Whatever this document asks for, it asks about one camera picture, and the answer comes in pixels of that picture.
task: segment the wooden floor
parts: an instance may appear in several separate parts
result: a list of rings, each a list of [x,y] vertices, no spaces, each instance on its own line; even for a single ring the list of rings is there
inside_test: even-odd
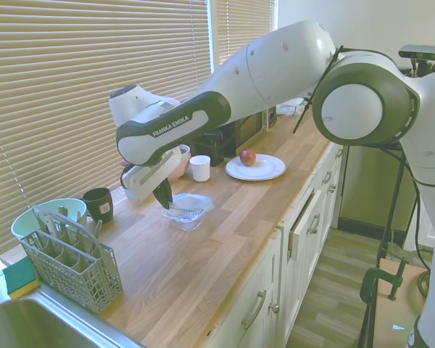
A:
[[[299,310],[286,348],[356,348],[365,304],[359,293],[374,267],[379,241],[332,229]],[[415,252],[394,253],[421,265]],[[430,252],[423,252],[426,261]]]

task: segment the green sponge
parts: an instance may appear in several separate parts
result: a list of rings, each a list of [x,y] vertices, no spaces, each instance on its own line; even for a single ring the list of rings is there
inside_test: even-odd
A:
[[[5,268],[3,274],[11,299],[19,299],[41,285],[29,256]]]

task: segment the dark mug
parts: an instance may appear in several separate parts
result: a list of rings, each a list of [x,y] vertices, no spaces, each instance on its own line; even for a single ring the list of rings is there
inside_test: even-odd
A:
[[[86,203],[87,210],[95,222],[101,220],[103,223],[108,223],[113,219],[113,199],[108,188],[101,187],[87,191],[82,196],[82,200]]]

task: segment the window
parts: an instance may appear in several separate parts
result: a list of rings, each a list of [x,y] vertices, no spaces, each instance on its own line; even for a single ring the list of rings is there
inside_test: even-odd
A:
[[[215,61],[222,64],[251,40],[276,29],[275,0],[214,0]]]
[[[205,0],[0,0],[0,254],[30,206],[117,186],[111,90],[183,99],[209,74]]]

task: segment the white robot link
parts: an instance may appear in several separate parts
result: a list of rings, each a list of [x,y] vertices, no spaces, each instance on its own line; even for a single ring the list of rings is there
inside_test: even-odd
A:
[[[435,230],[435,73],[408,78],[383,54],[336,49],[310,21],[249,43],[183,104],[139,86],[114,92],[117,146],[136,165],[123,176],[127,191],[142,198],[162,183],[155,195],[169,207],[165,178],[178,164],[175,145],[297,96],[312,96],[315,124],[333,142],[399,140]],[[409,347],[435,348],[435,249],[430,284]]]

